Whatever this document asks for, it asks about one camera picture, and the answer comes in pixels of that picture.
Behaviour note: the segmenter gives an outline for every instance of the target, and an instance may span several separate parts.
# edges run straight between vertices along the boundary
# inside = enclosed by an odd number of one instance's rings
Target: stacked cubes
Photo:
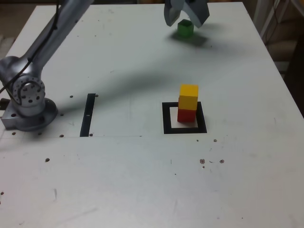
[[[185,85],[180,87],[178,122],[194,122],[198,106],[199,86]]]

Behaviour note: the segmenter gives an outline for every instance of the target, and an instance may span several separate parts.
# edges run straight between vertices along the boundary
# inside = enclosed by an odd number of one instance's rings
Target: yellow cube
[[[196,110],[199,86],[182,84],[180,87],[179,109]]]

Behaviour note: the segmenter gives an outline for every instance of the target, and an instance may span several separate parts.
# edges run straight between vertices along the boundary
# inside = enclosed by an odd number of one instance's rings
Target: black tape strip
[[[88,137],[90,133],[91,120],[95,102],[95,94],[88,94],[86,99],[85,113],[82,120],[80,137]]]

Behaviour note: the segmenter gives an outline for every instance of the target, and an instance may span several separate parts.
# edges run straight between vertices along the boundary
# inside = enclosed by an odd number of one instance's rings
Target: floor
[[[35,5],[0,4],[0,59],[6,56],[34,8]]]

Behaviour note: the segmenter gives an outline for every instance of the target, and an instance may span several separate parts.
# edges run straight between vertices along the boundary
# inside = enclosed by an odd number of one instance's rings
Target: cable
[[[28,68],[28,66],[32,63],[32,61],[33,61],[34,57],[37,55],[37,53],[45,46],[45,44],[48,42],[48,40],[52,36],[54,30],[57,30],[58,17],[59,17],[59,0],[57,0],[57,4],[56,4],[56,13],[55,13],[54,21],[53,21],[52,27],[51,27],[50,31],[48,32],[47,36],[45,37],[45,39],[43,40],[43,42],[39,45],[39,47],[36,49],[36,51],[34,52],[33,56],[30,57],[30,58],[28,58],[28,63],[23,67],[23,69],[19,73],[17,73],[16,76],[14,76],[2,89],[0,89],[0,94],[5,89],[7,89],[7,87],[12,82],[14,82],[15,80],[17,80],[22,75],[22,73],[26,70],[26,68]]]

